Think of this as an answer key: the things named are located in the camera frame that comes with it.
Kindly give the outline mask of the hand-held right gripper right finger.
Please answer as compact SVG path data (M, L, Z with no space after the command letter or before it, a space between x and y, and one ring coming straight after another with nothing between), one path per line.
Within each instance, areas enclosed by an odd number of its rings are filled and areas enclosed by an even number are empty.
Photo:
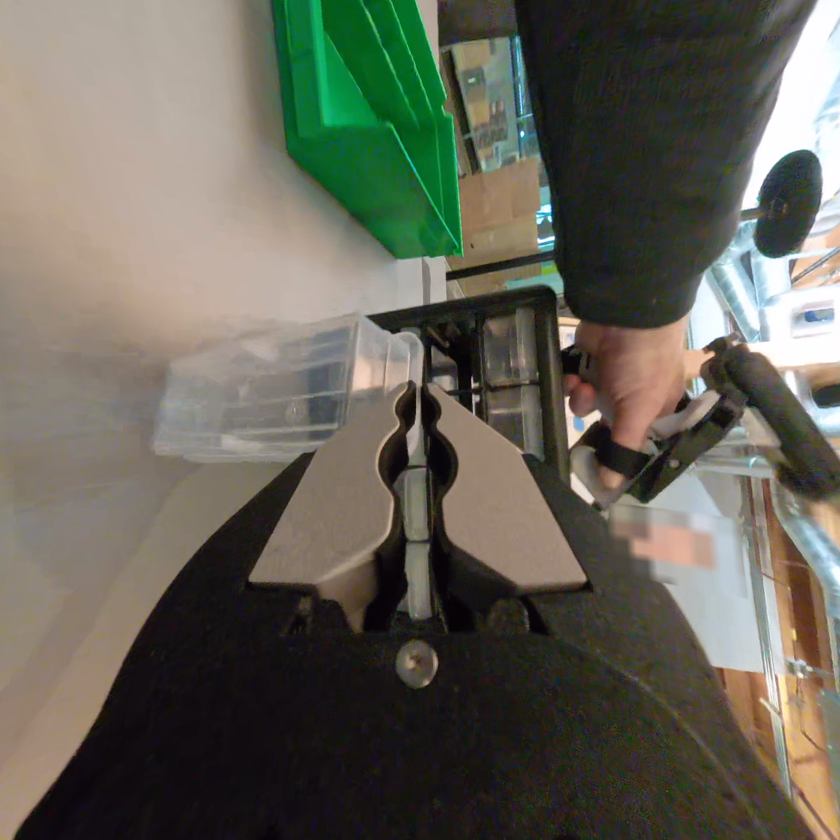
M576 592L586 575L522 452L438 385L422 392L442 595L499 601Z

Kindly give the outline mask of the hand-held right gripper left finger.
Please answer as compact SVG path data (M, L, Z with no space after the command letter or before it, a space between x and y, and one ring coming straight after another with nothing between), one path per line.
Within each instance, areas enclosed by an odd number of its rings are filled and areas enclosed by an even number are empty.
M377 628L406 592L403 512L417 386L377 397L312 454L248 582L337 603L354 631Z

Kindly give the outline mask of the black drawer cabinet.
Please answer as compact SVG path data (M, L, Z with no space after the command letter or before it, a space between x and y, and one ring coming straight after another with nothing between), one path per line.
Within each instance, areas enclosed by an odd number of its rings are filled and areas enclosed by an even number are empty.
M519 308L534 312L542 407L543 457L571 483L566 432L557 298L548 287L530 287L376 313L371 319L390 333L410 332L423 343L423 383L435 384L487 423L484 325Z

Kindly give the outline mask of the small clear plastic drawer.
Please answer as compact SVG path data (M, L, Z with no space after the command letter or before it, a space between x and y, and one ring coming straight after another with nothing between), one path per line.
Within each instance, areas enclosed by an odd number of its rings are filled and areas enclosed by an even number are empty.
M284 478L292 466L303 475L312 454L355 415L411 381L411 457L421 437L423 374L416 335L388 332L358 313L251 333L171 363L152 448L198 464L279 464L288 467Z

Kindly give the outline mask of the rows of clear cabinet drawers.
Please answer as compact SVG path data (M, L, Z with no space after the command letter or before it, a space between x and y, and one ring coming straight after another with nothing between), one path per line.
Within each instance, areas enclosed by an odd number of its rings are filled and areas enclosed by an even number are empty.
M487 423L523 454L542 458L536 325L530 308L484 325Z

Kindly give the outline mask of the person's left hand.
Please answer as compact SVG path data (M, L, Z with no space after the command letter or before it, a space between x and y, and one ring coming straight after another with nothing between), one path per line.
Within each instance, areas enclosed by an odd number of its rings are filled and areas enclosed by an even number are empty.
M651 426L675 412L685 391L688 320L655 329L580 322L574 344L595 357L597 378L595 385L574 374L563 378L572 413L586 417L606 408L612 441L641 452Z

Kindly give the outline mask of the black foam grip bar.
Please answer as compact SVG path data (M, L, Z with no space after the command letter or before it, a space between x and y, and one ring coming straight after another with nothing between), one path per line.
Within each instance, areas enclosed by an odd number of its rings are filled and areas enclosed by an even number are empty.
M798 497L837 505L838 453L772 363L729 337L713 340L704 351L704 382L741 396L771 433L771 443L761 447L775 478Z

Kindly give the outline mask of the wooden shelf unit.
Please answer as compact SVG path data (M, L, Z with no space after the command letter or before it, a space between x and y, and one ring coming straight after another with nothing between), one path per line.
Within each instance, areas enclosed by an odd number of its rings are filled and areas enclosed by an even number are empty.
M742 479L758 624L755 672L720 668L730 708L815 838L838 838L838 516L770 479Z

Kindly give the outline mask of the black round wheel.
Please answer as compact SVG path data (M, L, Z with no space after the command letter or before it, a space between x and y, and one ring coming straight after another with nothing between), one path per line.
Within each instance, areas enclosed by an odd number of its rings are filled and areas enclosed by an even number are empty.
M753 234L761 256L780 259L798 252L816 220L823 196L823 168L811 150L779 159L759 190L759 218Z

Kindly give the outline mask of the brown cardboard box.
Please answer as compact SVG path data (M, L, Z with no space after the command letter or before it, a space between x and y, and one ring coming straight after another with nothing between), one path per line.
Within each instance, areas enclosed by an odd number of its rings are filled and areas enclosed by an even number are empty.
M458 181L463 255L454 269L528 256L538 250L541 162L521 159Z

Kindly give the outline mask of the green plastic bin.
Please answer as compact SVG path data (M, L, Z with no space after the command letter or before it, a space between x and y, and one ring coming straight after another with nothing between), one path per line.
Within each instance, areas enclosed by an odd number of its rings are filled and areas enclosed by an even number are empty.
M462 256L455 123L417 3L272 16L289 156L395 258Z

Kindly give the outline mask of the cluttered storage shelf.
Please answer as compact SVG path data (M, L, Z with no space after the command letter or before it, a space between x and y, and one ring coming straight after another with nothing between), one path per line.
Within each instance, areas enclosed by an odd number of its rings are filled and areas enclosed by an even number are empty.
M440 50L445 108L455 121L458 176L539 157L521 40L517 35Z

